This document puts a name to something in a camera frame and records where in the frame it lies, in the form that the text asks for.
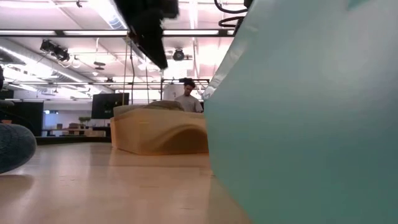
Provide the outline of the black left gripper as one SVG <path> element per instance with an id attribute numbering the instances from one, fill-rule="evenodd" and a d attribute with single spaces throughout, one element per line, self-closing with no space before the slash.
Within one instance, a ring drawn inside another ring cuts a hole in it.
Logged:
<path id="1" fill-rule="evenodd" d="M 168 68 L 162 41 L 163 30 L 160 27 L 164 19 L 178 17 L 178 0 L 113 1 L 127 28 L 131 30 L 129 38 L 134 45 L 161 70 Z"/>

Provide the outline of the dark grey knitted hat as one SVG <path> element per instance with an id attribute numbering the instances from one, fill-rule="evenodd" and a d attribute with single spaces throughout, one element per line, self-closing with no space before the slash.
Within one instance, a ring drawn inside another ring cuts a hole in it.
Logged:
<path id="1" fill-rule="evenodd" d="M 29 129 L 0 123 L 0 174 L 24 165 L 35 154 L 36 147 L 37 141 Z"/>

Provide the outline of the teal plastic bin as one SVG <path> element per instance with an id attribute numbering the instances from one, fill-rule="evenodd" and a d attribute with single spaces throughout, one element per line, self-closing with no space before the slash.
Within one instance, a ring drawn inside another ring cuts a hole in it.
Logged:
<path id="1" fill-rule="evenodd" d="M 256 224 L 398 224 L 398 0 L 254 0 L 204 93 Z"/>

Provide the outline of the light grey fabric hat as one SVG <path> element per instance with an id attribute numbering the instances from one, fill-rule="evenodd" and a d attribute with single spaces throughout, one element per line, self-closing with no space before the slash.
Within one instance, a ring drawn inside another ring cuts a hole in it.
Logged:
<path id="1" fill-rule="evenodd" d="M 121 105 L 113 108 L 113 115 L 119 116 L 135 109 L 141 109 L 144 105 Z"/>

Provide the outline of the person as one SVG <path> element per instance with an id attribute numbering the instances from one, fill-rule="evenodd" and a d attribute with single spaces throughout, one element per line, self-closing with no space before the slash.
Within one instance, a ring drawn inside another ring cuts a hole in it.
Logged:
<path id="1" fill-rule="evenodd" d="M 193 89 L 196 87 L 192 79 L 185 79 L 183 84 L 183 94 L 176 97 L 175 101 L 179 102 L 186 112 L 202 113 L 203 107 L 199 100 L 191 95 Z"/>

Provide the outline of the black monitor screen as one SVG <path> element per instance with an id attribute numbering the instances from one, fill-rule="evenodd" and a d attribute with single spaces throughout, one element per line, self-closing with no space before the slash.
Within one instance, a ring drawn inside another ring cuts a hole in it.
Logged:
<path id="1" fill-rule="evenodd" d="M 129 103 L 129 93 L 103 93 L 93 95 L 91 118 L 110 119 L 114 116 L 113 109 Z"/>

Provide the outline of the black track spotlight fixture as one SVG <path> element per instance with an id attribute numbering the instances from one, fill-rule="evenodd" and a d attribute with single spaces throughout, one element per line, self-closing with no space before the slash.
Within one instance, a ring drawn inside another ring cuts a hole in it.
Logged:
<path id="1" fill-rule="evenodd" d="M 60 62 L 67 62 L 70 59 L 68 49 L 62 48 L 60 45 L 53 43 L 51 40 L 43 40 L 40 46 L 40 50 L 46 54 L 50 54 Z"/>

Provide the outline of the long background table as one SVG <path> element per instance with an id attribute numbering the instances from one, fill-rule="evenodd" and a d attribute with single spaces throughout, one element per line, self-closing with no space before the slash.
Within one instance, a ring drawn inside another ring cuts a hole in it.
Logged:
<path id="1" fill-rule="evenodd" d="M 47 137 L 65 137 L 65 136 L 81 136 L 81 137 L 111 137 L 110 127 L 89 127 L 84 128 L 62 128 L 62 129 L 43 129 L 44 136 Z"/>

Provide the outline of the black overhead frame crossbar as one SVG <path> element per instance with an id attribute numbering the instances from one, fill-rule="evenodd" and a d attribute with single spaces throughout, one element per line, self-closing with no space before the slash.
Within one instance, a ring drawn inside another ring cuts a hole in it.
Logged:
<path id="1" fill-rule="evenodd" d="M 127 30 L 0 30 L 0 37 L 118 38 Z M 166 29 L 164 37 L 234 37 L 233 29 Z"/>

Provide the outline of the black wall panel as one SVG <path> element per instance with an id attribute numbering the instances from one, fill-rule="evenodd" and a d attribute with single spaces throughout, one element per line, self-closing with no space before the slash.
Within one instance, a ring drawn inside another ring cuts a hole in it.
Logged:
<path id="1" fill-rule="evenodd" d="M 8 120 L 28 128 L 34 136 L 42 135 L 44 104 L 0 100 L 0 121 Z"/>

